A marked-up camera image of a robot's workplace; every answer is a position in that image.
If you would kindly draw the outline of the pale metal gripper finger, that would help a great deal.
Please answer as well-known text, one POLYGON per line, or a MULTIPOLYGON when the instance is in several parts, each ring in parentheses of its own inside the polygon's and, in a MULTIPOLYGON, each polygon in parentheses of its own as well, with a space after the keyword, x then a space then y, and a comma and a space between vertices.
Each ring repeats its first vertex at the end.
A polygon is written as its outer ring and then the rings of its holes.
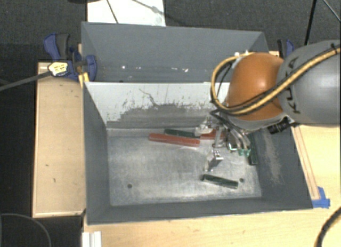
POLYGON ((202 136, 212 133, 213 128, 210 128, 207 124, 200 124, 195 127, 195 136, 202 136))
POLYGON ((212 172, 212 170, 217 167, 221 161, 223 161, 223 157, 218 149, 213 149, 211 153, 206 157, 206 162, 204 166, 205 172, 212 172))

